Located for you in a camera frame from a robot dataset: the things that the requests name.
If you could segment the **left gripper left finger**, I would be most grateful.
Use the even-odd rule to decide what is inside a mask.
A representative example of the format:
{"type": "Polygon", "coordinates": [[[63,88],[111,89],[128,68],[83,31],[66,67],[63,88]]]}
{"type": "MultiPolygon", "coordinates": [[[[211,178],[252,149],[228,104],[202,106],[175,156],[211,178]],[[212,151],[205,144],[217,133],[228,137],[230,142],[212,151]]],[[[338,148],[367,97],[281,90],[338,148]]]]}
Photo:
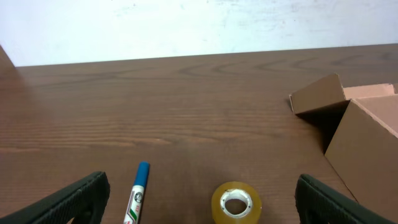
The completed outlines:
{"type": "Polygon", "coordinates": [[[100,223],[110,195],[105,172],[96,171],[1,218],[1,223],[100,223]]]}

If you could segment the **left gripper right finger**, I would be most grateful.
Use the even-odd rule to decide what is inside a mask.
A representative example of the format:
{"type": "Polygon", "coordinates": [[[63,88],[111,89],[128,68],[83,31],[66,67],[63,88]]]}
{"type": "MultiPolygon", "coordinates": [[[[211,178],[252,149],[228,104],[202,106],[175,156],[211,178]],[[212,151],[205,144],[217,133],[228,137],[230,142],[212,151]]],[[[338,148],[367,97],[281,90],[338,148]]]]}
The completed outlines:
{"type": "Polygon", "coordinates": [[[298,178],[295,205],[301,224],[394,224],[308,174],[298,178]]]}

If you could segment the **blue cap marker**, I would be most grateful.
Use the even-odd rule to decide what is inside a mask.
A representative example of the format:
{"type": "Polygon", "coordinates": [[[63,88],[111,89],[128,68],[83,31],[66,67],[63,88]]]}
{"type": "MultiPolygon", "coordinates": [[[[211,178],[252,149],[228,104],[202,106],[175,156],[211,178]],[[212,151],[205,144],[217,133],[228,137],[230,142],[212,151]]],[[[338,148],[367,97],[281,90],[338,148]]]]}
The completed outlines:
{"type": "Polygon", "coordinates": [[[141,213],[144,192],[149,176],[150,164],[142,161],[136,172],[134,184],[131,189],[128,206],[125,212],[124,224],[138,224],[141,213]]]}

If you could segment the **yellow tape roll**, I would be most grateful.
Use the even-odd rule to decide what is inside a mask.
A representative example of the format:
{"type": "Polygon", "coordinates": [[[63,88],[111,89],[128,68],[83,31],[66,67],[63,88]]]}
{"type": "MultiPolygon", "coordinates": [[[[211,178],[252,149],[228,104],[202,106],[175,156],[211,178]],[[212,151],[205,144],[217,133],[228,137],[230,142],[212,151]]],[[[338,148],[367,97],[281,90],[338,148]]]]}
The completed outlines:
{"type": "Polygon", "coordinates": [[[261,211],[259,194],[244,182],[223,183],[211,198],[211,212],[216,224],[258,224],[261,211]]]}

